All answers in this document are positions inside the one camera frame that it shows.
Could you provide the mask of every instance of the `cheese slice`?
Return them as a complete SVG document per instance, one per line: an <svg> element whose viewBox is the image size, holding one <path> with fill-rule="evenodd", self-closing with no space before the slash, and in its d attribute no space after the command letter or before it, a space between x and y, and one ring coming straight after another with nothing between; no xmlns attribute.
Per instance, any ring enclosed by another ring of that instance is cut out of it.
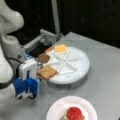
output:
<svg viewBox="0 0 120 120"><path fill-rule="evenodd" d="M37 75L41 76L44 80L49 80L49 78L55 76L56 74L57 71L49 65L45 65L37 71Z"/></svg>
<svg viewBox="0 0 120 120"><path fill-rule="evenodd" d="M65 44L55 46L55 52L56 53L65 53L66 51L67 51L67 48L66 48Z"/></svg>

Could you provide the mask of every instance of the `cable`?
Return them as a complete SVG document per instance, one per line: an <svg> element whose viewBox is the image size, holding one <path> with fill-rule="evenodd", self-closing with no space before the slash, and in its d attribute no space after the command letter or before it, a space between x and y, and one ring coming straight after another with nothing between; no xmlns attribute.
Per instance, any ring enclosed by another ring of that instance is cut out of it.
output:
<svg viewBox="0 0 120 120"><path fill-rule="evenodd" d="M37 97L37 95L35 95L35 94L33 94L33 96L31 97L31 96L29 96L28 98L29 99L35 99Z"/></svg>
<svg viewBox="0 0 120 120"><path fill-rule="evenodd" d="M16 77L17 77L17 78L19 77L19 67L20 67L21 64L25 64L25 62L21 62L21 63L17 66L17 68L16 68Z"/></svg>
<svg viewBox="0 0 120 120"><path fill-rule="evenodd" d="M19 63L24 63L24 62L21 62L20 60L15 59L15 58L11 58L11 57L9 57L9 59L14 60L14 61L17 61L17 62L19 62Z"/></svg>

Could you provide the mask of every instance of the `bread slice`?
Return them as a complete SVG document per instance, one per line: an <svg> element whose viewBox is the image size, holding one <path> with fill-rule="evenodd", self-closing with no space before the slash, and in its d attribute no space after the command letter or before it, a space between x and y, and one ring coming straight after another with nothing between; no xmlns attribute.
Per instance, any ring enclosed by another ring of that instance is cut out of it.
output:
<svg viewBox="0 0 120 120"><path fill-rule="evenodd" d="M65 53L67 51L65 44L56 45L55 52L56 53Z"/></svg>
<svg viewBox="0 0 120 120"><path fill-rule="evenodd" d="M37 75L41 76L45 80L49 80L49 78L53 77L56 74L57 71L50 67L49 65L46 65L37 71Z"/></svg>
<svg viewBox="0 0 120 120"><path fill-rule="evenodd" d="M38 61L41 62L41 63L47 63L50 59L50 56L45 54L45 53L42 53L38 56Z"/></svg>

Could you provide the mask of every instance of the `small white dish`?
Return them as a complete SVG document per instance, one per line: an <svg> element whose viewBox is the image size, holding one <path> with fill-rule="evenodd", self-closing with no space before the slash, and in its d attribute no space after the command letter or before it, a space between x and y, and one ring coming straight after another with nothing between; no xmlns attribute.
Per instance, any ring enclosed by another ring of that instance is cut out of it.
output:
<svg viewBox="0 0 120 120"><path fill-rule="evenodd" d="M70 107L80 108L85 120L98 120L93 106L87 100L76 96L63 97L57 100L50 107L46 120L60 120L65 111Z"/></svg>

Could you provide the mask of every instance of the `gray wall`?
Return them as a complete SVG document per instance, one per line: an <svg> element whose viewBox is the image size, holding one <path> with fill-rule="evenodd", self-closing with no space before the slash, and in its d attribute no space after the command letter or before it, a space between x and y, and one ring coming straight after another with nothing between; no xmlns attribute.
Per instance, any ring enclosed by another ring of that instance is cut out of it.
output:
<svg viewBox="0 0 120 120"><path fill-rule="evenodd" d="M54 32L50 0L6 1L25 19L24 28L15 33L20 39L41 28ZM120 47L120 0L58 0L58 8L64 34L73 31Z"/></svg>

